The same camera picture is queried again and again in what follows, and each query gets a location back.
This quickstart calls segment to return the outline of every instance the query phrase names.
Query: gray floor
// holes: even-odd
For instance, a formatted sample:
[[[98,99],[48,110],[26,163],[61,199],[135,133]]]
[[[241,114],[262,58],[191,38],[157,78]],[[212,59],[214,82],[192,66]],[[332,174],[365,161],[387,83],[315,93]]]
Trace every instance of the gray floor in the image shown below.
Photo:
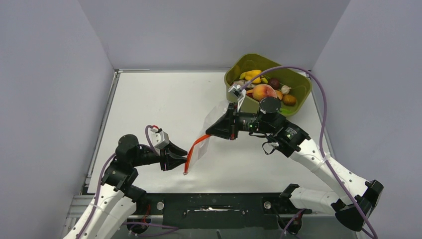
[[[153,220],[153,223],[160,224],[161,219]],[[177,232],[154,238],[160,239],[218,239],[217,230],[178,230]],[[281,230],[263,230],[262,228],[224,229],[219,230],[221,239],[242,238],[242,239],[278,239]],[[155,234],[163,232],[162,229],[149,228],[144,234]],[[284,239],[356,239],[356,233],[341,225],[335,217],[304,217],[303,226],[298,234],[299,237],[287,235]],[[135,236],[128,236],[126,227],[121,227],[112,239],[134,239]]]

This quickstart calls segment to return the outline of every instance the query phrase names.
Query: gray wall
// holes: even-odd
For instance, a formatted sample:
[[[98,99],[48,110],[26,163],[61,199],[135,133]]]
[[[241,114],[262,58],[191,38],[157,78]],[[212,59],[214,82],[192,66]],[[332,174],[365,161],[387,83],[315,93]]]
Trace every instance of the gray wall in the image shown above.
[[[311,68],[350,0],[79,0],[115,68],[217,68],[263,54]]]
[[[421,238],[422,1],[352,0],[314,71],[335,155],[385,190],[380,238]]]
[[[76,0],[0,2],[0,234],[58,238],[112,66]]]

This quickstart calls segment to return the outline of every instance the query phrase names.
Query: green bin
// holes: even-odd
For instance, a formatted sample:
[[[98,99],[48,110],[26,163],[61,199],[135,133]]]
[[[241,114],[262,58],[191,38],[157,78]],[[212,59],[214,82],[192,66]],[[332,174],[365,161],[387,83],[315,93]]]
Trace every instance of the green bin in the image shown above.
[[[251,70],[261,70],[264,71],[268,68],[280,66],[280,64],[271,61],[263,56],[258,54],[246,54],[242,56],[236,64],[229,70],[224,76],[224,83],[226,85],[226,90],[233,84],[234,81],[239,80],[241,73]],[[277,78],[282,85],[291,87],[289,95],[296,97],[296,104],[294,106],[286,106],[282,103],[280,113],[284,116],[292,116],[296,114],[299,109],[302,107],[302,104],[305,102],[309,93],[312,89],[311,81],[290,69],[278,69],[267,74],[264,74],[267,77]],[[231,102],[236,102],[237,99],[235,96],[226,91],[227,99]],[[251,97],[246,97],[243,105],[242,111],[249,113],[256,113],[259,108],[259,103]]]

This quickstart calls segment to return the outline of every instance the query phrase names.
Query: white table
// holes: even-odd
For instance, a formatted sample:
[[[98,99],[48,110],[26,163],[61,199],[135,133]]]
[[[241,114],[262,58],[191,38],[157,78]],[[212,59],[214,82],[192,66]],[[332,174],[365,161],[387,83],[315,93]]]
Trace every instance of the white table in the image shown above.
[[[144,129],[155,124],[170,140],[189,151],[205,116],[225,100],[224,72],[123,72],[104,128],[89,193],[94,193],[100,170],[117,141],[134,134],[147,144]],[[289,120],[318,139],[321,123],[310,94]],[[184,176],[183,165],[162,172],[158,164],[138,167],[134,185],[149,193],[282,192],[290,183],[331,191],[302,165],[279,152],[265,155],[261,138],[241,132],[234,141],[213,137],[208,152]],[[328,151],[324,140],[324,149]]]

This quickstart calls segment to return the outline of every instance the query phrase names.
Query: screw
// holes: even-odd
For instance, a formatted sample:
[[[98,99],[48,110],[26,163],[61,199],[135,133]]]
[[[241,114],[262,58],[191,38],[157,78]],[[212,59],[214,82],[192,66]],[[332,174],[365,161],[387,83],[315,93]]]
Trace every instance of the screw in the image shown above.
[[[271,203],[270,203],[270,202],[268,202],[268,201],[267,201],[267,202],[265,202],[265,203],[264,203],[264,208],[265,208],[265,209],[270,209],[270,208],[271,208]]]
[[[158,202],[157,203],[157,209],[158,210],[163,210],[163,208],[164,208],[164,203],[163,202]]]

